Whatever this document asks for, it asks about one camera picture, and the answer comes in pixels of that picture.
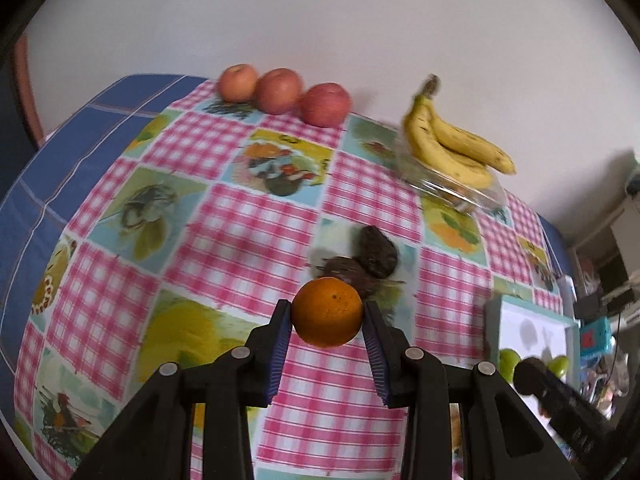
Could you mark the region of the large green mango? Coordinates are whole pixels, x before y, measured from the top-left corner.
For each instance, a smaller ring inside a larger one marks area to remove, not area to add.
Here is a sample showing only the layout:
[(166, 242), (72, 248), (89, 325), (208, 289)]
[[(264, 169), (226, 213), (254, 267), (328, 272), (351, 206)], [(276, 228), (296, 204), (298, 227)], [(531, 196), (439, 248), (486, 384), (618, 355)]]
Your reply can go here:
[(508, 384), (512, 384), (515, 367), (521, 362), (521, 356), (513, 349), (500, 349), (498, 352), (498, 371)]

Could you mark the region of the small green lime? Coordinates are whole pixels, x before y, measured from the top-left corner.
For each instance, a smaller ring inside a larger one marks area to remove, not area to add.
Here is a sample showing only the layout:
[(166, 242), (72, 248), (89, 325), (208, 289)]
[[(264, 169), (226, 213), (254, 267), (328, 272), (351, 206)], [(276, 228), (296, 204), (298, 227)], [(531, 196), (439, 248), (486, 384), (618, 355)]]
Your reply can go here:
[(555, 356), (547, 363), (547, 370), (559, 380), (563, 380), (570, 369), (570, 360), (564, 354)]

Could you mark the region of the small tangerine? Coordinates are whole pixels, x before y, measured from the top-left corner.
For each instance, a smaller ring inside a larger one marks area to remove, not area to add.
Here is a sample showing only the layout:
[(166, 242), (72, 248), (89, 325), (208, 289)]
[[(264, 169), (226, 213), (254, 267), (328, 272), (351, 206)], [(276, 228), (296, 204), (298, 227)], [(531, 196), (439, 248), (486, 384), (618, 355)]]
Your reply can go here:
[(291, 318), (297, 335), (319, 348), (347, 344), (360, 331), (362, 299), (338, 278), (315, 278), (292, 301)]

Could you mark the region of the teal rimmed white tray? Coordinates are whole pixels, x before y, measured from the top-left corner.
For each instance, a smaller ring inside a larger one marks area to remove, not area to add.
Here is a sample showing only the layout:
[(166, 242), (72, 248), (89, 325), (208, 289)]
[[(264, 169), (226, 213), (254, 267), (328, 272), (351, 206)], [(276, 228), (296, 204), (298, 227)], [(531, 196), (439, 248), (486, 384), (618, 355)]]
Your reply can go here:
[(578, 390), (579, 323), (536, 304), (499, 295), (484, 307), (484, 358), (498, 365), (499, 351), (511, 349), (522, 359), (534, 356), (548, 363), (566, 356), (568, 370), (563, 382)]

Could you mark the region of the black charger block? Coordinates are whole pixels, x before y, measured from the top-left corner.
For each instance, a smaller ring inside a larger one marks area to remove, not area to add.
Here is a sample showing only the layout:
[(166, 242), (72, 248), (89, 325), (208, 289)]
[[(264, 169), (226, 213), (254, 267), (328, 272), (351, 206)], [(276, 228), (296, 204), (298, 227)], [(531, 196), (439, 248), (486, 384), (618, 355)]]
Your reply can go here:
[(580, 322), (589, 324), (606, 315), (601, 298), (597, 292), (579, 298), (574, 303), (574, 315)]

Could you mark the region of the white power adapter box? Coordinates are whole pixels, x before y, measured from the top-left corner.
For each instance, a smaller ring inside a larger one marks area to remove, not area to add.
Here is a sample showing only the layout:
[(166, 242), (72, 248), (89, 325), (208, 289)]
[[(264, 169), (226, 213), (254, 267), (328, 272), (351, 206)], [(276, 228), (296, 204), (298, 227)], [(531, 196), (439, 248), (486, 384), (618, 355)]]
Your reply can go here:
[(574, 304), (577, 300), (575, 284), (570, 275), (563, 274), (556, 279), (563, 301), (563, 311), (566, 316), (574, 315)]

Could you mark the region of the white shelf unit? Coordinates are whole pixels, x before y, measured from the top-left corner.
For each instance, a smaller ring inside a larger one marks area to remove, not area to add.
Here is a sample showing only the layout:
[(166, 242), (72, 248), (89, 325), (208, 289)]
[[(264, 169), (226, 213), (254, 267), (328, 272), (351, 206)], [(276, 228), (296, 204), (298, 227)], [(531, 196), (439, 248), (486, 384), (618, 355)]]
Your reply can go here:
[(601, 269), (617, 264), (614, 278), (639, 271), (639, 149), (614, 160), (613, 175), (598, 184), (582, 207), (587, 224), (570, 243), (579, 297), (603, 288)]

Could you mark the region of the right dark avocado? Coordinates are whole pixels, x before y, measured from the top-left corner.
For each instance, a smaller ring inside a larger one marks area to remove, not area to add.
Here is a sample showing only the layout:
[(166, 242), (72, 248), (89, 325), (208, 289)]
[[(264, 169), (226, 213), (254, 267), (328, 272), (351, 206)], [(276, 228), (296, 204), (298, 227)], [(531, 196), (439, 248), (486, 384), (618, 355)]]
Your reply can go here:
[(390, 308), (398, 303), (402, 295), (402, 281), (379, 278), (354, 278), (352, 287), (362, 300), (375, 300), (380, 307)]

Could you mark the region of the dark avocado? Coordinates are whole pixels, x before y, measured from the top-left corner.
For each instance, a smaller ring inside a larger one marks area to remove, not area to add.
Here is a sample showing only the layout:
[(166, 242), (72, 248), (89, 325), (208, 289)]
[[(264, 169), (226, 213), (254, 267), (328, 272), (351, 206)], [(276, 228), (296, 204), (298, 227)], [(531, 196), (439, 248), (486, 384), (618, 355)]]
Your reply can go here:
[(322, 278), (326, 276), (337, 278), (352, 286), (356, 286), (366, 278), (363, 268), (357, 261), (342, 256), (326, 259), (321, 266), (318, 266), (318, 271)]
[(352, 287), (362, 300), (375, 300), (380, 307), (390, 308), (398, 303), (402, 295), (402, 281), (379, 278), (354, 278)]

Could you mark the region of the pink checkered fruit tablecloth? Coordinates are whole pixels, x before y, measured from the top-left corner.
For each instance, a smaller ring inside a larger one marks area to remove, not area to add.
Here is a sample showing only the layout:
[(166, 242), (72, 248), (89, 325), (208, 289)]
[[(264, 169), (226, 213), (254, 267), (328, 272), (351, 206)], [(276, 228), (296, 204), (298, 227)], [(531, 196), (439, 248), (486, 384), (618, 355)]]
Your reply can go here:
[(546, 234), (521, 200), (462, 214), (395, 170), (395, 133), (360, 116), (322, 130), (221, 103), (209, 80), (170, 103), (93, 185), (27, 301), (4, 417), (66, 479), (167, 361), (242, 344), (364, 226), (397, 247), (380, 307), (420, 347), (462, 366), (483, 353), (484, 305), (506, 294), (560, 312)]

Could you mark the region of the upper dark passion fruit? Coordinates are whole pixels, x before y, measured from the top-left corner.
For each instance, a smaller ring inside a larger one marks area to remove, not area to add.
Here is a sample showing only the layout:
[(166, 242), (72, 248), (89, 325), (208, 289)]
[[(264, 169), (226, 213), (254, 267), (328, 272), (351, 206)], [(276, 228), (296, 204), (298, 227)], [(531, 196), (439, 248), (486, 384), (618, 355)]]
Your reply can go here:
[(374, 278), (389, 278), (398, 265), (398, 249), (377, 227), (364, 226), (358, 235), (355, 259)]

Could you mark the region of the left dark avocado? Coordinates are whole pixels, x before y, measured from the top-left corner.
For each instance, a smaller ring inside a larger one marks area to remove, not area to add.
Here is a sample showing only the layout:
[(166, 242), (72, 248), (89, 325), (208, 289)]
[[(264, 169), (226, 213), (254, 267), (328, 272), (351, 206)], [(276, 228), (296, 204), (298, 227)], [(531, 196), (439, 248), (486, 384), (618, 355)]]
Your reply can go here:
[(326, 259), (321, 266), (318, 266), (318, 271), (322, 278), (326, 276), (337, 278), (352, 286), (356, 286), (366, 278), (363, 268), (357, 261), (342, 256)]

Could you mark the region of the clear plastic fruit container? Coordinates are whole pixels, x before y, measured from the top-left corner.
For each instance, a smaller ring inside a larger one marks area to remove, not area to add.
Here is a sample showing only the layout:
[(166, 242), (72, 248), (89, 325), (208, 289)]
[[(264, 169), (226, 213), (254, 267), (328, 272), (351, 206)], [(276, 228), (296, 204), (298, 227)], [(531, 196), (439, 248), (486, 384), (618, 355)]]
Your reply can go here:
[(394, 150), (402, 180), (423, 195), (439, 198), (457, 212), (467, 214), (478, 209), (492, 214), (508, 204), (506, 192), (494, 170), (489, 170), (491, 185), (488, 188), (471, 188), (415, 159), (404, 136), (396, 138)]

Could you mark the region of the blue checkered under cloth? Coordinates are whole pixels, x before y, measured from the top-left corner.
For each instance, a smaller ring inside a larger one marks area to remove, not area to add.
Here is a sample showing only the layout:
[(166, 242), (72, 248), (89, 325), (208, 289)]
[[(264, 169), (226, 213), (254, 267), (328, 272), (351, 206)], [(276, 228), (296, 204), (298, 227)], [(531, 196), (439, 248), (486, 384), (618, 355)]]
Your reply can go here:
[(52, 134), (1, 202), (1, 396), (9, 400), (37, 274), (93, 185), (143, 126), (202, 77), (135, 74), (113, 82)]

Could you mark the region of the upper yellow banana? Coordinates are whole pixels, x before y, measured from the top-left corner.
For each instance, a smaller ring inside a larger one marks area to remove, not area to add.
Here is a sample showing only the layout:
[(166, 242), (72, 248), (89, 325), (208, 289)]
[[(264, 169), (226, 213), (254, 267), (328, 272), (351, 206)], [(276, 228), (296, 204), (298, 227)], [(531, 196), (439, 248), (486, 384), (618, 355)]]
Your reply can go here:
[(434, 96), (439, 90), (440, 79), (431, 74), (424, 82), (422, 94), (426, 97), (426, 105), (432, 116), (432, 124), (437, 140), (445, 147), (460, 155), (481, 162), (502, 174), (516, 174), (512, 158), (497, 145), (481, 136), (455, 127), (445, 122), (435, 110)]

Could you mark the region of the yellow banana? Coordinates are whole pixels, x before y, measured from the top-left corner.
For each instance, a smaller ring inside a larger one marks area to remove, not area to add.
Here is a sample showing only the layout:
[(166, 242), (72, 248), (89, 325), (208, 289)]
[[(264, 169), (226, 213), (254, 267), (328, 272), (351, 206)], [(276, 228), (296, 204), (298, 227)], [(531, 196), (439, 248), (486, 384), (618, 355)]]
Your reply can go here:
[(490, 188), (494, 177), (484, 165), (472, 162), (471, 159), (464, 162), (463, 156), (454, 156), (437, 141), (432, 127), (432, 115), (426, 102), (427, 98), (423, 94), (415, 96), (402, 121), (413, 156), (459, 184), (479, 190)]
[(424, 82), (422, 94), (426, 97), (426, 105), (432, 116), (432, 124), (437, 140), (445, 147), (460, 155), (481, 162), (502, 174), (516, 174), (512, 158), (497, 145), (481, 136), (455, 127), (445, 122), (435, 110), (434, 96), (439, 90), (440, 79), (431, 74)]

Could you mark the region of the lower yellow banana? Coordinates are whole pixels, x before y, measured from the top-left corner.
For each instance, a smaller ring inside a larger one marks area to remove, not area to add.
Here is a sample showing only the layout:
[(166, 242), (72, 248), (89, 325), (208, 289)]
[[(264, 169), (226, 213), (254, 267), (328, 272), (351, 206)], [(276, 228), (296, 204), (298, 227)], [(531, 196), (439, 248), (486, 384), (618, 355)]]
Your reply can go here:
[(437, 141), (432, 127), (432, 115), (426, 102), (427, 98), (423, 94), (415, 96), (402, 121), (413, 156), (459, 184), (479, 190), (490, 188), (494, 177), (484, 165), (472, 162), (471, 159), (464, 162), (463, 156), (454, 156)]

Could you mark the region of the small pale red apple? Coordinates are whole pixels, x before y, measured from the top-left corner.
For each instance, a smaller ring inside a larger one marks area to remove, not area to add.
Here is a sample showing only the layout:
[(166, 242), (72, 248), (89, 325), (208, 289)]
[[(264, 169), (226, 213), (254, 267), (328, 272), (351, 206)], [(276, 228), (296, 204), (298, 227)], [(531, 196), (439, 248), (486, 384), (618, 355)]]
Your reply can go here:
[(257, 86), (258, 73), (250, 64), (236, 64), (226, 68), (219, 77), (217, 90), (227, 103), (248, 102)]

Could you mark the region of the middle red apple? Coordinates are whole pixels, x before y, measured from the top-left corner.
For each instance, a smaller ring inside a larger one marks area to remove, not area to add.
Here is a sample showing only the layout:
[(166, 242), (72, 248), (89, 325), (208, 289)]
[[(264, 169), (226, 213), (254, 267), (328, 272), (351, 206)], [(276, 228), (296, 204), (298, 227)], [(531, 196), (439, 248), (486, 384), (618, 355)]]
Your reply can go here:
[(263, 113), (281, 115), (295, 107), (303, 91), (303, 79), (295, 70), (275, 68), (258, 79), (254, 105)]

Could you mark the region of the large red apple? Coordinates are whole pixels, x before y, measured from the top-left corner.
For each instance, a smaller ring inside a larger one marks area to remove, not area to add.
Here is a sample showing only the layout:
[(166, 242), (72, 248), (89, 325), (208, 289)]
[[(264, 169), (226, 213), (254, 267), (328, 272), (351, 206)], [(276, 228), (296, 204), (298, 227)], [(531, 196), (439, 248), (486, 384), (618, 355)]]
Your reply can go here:
[(320, 128), (340, 126), (350, 109), (352, 97), (335, 82), (316, 84), (300, 98), (299, 115), (303, 122)]

